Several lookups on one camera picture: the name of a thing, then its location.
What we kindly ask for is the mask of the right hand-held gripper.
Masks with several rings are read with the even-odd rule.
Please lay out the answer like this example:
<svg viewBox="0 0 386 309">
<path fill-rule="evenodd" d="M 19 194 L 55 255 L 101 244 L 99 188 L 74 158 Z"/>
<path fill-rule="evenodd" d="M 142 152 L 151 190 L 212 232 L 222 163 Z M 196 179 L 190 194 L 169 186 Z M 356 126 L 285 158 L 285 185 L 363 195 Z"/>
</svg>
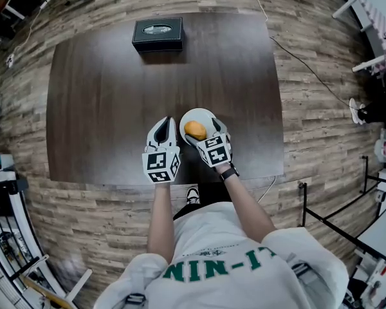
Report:
<svg viewBox="0 0 386 309">
<path fill-rule="evenodd" d="M 218 118 L 212 118 L 215 128 L 214 137 L 200 141 L 189 134 L 185 134 L 185 140 L 191 146 L 196 146 L 202 160 L 209 167 L 228 163 L 232 160 L 230 136 L 226 125 Z"/>
</svg>

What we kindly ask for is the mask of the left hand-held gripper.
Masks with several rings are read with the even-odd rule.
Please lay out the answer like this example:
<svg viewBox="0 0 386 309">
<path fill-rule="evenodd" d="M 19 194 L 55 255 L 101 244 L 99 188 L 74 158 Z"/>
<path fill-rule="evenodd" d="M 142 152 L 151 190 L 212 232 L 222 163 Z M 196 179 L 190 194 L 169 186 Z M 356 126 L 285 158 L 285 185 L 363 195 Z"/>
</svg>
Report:
<svg viewBox="0 0 386 309">
<path fill-rule="evenodd" d="M 164 117 L 147 135 L 142 154 L 144 175 L 151 183 L 174 182 L 181 165 L 179 154 L 176 122 L 172 117 Z"/>
</svg>

